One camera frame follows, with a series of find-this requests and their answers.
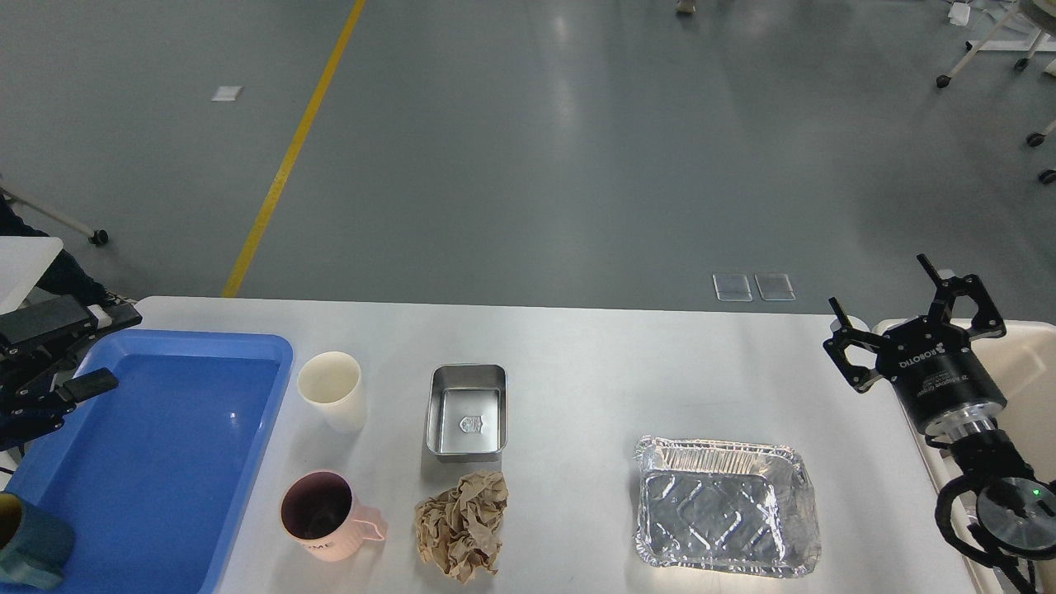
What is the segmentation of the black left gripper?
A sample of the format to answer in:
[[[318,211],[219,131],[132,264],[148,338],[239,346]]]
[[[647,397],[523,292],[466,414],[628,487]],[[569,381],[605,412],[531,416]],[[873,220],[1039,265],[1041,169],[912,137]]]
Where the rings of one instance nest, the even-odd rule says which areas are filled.
[[[34,379],[46,367],[45,355],[59,360],[112,333],[142,323],[135,305],[83,307],[61,296],[1,316],[1,449],[26,446],[63,428],[80,403],[118,387],[107,368],[56,384]]]

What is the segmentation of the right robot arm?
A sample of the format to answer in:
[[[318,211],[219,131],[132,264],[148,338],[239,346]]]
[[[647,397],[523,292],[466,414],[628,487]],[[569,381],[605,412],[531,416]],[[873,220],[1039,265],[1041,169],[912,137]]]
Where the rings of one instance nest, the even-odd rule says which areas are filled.
[[[835,319],[823,350],[857,394],[888,380],[917,434],[960,469],[936,495],[943,541],[1034,593],[1035,571],[1020,563],[1054,557],[1054,483],[1037,478],[999,427],[1007,398],[972,348],[1006,336],[1006,321],[978,276],[942,274],[924,253],[917,260],[935,286],[926,313],[875,333],[855,328],[830,298]]]

